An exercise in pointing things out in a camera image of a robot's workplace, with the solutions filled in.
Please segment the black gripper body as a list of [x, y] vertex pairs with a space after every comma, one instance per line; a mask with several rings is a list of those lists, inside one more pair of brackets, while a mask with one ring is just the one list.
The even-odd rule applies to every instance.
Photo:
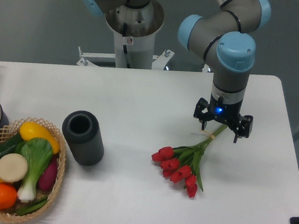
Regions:
[[215, 120], [216, 122], [220, 122], [229, 127], [231, 131], [235, 132], [239, 122], [244, 119], [251, 119], [253, 125], [253, 117], [251, 115], [242, 116], [240, 114], [242, 103], [243, 99], [236, 103], [229, 104], [225, 102], [224, 97], [219, 96], [216, 98], [211, 94], [209, 102], [204, 98], [200, 98], [196, 106], [205, 108], [203, 112], [206, 110], [209, 111], [209, 121]]

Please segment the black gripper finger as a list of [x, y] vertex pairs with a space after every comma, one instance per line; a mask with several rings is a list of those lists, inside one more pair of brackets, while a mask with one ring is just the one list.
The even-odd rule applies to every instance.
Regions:
[[234, 137], [234, 144], [237, 143], [237, 140], [239, 138], [248, 138], [251, 133], [251, 125], [252, 120], [251, 119], [244, 119], [239, 122], [238, 127], [235, 130], [235, 137]]
[[205, 108], [201, 106], [196, 106], [194, 111], [194, 118], [197, 119], [201, 123], [201, 130], [206, 128], [206, 125], [209, 121], [209, 111], [206, 110], [203, 112]]

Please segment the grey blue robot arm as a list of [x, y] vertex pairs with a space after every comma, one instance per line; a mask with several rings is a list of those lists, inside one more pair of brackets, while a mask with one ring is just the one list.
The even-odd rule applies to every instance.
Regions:
[[[114, 34], [118, 68], [151, 69], [155, 35], [164, 23], [156, 0], [82, 0], [96, 16], [103, 15]], [[220, 12], [210, 18], [190, 15], [178, 29], [178, 40], [214, 73], [210, 100], [200, 99], [194, 117], [202, 125], [215, 120], [235, 138], [247, 138], [251, 115], [241, 115], [246, 85], [255, 62], [256, 44], [250, 33], [271, 17], [268, 0], [218, 0]]]

